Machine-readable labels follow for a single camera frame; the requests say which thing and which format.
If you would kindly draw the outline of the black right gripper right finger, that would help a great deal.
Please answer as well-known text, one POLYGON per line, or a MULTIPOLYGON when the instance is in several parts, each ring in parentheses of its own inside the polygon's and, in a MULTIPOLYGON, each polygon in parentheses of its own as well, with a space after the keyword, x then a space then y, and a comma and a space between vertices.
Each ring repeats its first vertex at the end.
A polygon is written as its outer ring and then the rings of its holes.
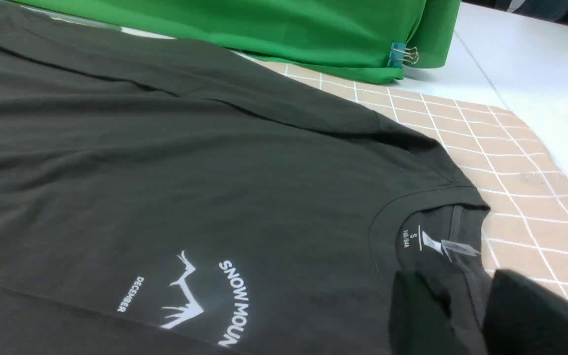
POLYGON ((483 337, 490 355, 568 355, 568 300, 517 272, 497 270, 483 337))

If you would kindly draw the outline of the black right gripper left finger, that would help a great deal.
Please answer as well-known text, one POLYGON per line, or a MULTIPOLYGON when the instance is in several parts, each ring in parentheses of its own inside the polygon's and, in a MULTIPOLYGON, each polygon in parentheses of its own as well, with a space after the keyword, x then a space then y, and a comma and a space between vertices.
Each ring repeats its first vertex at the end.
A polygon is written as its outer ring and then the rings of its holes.
POLYGON ((450 296, 418 272, 396 272, 392 285, 389 344, 392 355, 453 355, 450 296))

